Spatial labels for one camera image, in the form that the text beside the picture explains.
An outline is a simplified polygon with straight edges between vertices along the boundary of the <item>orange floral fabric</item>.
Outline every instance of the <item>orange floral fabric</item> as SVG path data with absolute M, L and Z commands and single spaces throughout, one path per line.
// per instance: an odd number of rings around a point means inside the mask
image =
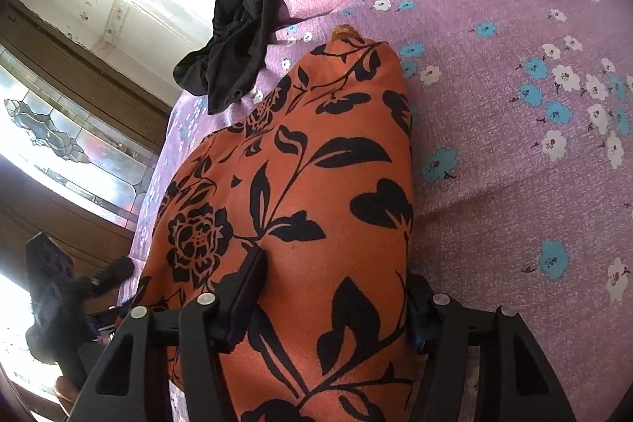
M 135 304 L 180 308 L 267 253 L 248 334 L 222 356 L 241 422 L 407 418 L 404 92 L 388 44 L 343 28 L 244 122 L 205 138 L 167 189 Z M 177 349 L 170 363 L 182 388 Z

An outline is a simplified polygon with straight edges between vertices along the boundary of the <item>black plastic bracket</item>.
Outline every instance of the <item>black plastic bracket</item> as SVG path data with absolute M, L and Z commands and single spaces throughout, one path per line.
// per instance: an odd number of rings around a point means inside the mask
M 132 308 L 94 365 L 68 422 L 173 422 L 167 347 L 180 347 L 190 422 L 237 422 L 220 366 L 244 339 L 267 273 L 260 248 L 214 293 L 181 309 Z
M 575 422 L 552 366 L 510 306 L 494 313 L 433 294 L 416 274 L 407 277 L 409 333 L 428 361 L 411 422 L 457 422 L 469 346 L 479 346 L 475 422 Z

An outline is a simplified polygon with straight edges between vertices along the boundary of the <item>black cloth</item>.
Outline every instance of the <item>black cloth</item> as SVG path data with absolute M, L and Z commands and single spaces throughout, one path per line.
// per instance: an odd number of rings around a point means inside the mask
M 209 115 L 224 111 L 252 90 L 279 6 L 280 0 L 215 2 L 211 40 L 173 69 L 173 78 L 183 89 L 209 96 Z

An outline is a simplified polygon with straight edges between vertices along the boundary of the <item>pink floral fabric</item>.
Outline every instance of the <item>pink floral fabric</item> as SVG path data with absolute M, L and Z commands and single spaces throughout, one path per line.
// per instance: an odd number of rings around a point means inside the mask
M 132 245 L 139 271 L 188 154 L 348 23 L 389 42 L 407 80 L 417 190 L 409 266 L 470 307 L 514 305 L 579 422 L 606 420 L 633 382 L 633 0 L 284 2 L 286 27 L 271 35 L 249 96 L 213 116 L 203 98 L 184 93 L 176 104 Z

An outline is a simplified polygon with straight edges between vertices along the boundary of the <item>metal screw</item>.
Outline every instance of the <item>metal screw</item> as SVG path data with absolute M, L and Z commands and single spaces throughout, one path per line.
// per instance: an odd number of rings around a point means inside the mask
M 451 302 L 451 298 L 445 293 L 436 293 L 433 296 L 433 302 L 439 306 L 446 306 Z
M 148 309 L 145 306 L 137 306 L 132 308 L 130 315 L 132 318 L 143 318 L 148 314 Z
M 209 304 L 213 304 L 215 302 L 215 295 L 212 293 L 201 293 L 198 296 L 198 304 L 202 304 L 203 306 L 207 306 Z
M 514 317 L 518 311 L 514 306 L 503 305 L 501 306 L 501 313 L 503 313 L 506 317 Z

